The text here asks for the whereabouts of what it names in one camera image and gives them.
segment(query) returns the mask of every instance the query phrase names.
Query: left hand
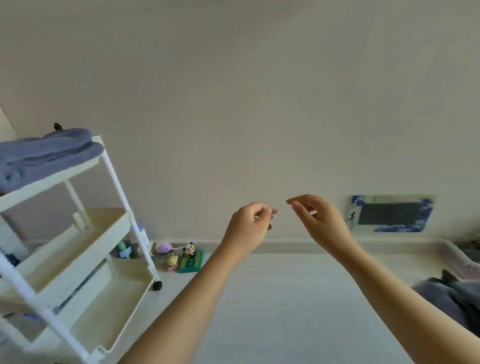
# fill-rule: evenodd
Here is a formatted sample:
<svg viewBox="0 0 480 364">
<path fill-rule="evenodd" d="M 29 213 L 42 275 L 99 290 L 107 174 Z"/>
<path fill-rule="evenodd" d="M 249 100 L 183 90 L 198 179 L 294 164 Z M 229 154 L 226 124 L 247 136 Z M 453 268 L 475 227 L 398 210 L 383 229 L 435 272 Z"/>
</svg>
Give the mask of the left hand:
<svg viewBox="0 0 480 364">
<path fill-rule="evenodd" d="M 219 249 L 243 260 L 264 240 L 271 229 L 270 220 L 277 213 L 276 208 L 261 202 L 252 202 L 233 214 Z"/>
</svg>

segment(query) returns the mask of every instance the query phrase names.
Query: white floor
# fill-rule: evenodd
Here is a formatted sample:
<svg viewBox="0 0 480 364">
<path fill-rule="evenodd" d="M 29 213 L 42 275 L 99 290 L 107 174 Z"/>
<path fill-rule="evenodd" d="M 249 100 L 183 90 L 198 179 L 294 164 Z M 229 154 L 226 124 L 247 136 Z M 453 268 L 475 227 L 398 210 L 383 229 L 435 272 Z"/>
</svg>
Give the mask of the white floor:
<svg viewBox="0 0 480 364">
<path fill-rule="evenodd" d="M 376 255 L 408 284 L 439 276 L 436 255 Z M 115 364 L 192 274 L 164 273 L 148 292 L 112 354 Z M 22 362 L 18 353 L 0 362 Z M 254 254 L 232 275 L 195 364 L 390 363 L 410 359 L 370 308 L 353 280 L 324 254 Z"/>
</svg>

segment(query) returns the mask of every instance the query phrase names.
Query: blue and white frame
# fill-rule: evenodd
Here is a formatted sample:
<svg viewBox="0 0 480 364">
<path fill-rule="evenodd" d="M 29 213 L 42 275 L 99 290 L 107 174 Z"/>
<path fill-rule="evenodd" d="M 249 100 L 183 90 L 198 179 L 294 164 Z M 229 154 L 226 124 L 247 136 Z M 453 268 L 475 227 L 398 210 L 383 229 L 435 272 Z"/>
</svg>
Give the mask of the blue and white frame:
<svg viewBox="0 0 480 364">
<path fill-rule="evenodd" d="M 359 232 L 422 232 L 430 217 L 436 196 L 434 195 L 385 195 L 362 196 L 353 195 L 347 224 L 350 230 Z M 366 203 L 421 203 L 419 215 L 411 225 L 358 225 L 361 208 Z"/>
</svg>

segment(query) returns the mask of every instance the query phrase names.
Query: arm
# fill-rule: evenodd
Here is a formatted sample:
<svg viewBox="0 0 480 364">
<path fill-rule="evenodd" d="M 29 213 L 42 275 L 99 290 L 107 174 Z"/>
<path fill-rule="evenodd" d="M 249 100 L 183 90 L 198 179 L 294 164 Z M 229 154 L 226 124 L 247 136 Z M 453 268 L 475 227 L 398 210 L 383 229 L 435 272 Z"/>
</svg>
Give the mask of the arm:
<svg viewBox="0 0 480 364">
<path fill-rule="evenodd" d="M 217 250 L 119 364 L 189 363 L 202 342 L 230 273 L 263 241 L 275 213 L 276 209 L 254 202 L 233 214 Z"/>
<path fill-rule="evenodd" d="M 480 363 L 480 339 L 363 251 L 335 207 L 312 195 L 294 197 L 287 203 L 311 237 L 349 272 L 416 364 Z"/>
</svg>

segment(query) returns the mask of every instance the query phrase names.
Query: forearm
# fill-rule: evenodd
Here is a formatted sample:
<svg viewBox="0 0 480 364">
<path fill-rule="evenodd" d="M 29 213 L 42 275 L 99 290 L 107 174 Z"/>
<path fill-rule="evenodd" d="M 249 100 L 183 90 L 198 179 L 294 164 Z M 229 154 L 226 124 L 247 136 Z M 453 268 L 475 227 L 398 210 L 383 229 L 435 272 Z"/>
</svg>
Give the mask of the forearm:
<svg viewBox="0 0 480 364">
<path fill-rule="evenodd" d="M 480 339 L 358 246 L 348 253 L 333 255 L 416 364 L 480 361 Z"/>
<path fill-rule="evenodd" d="M 215 251 L 120 364 L 189 363 L 202 342 L 235 262 Z"/>
</svg>

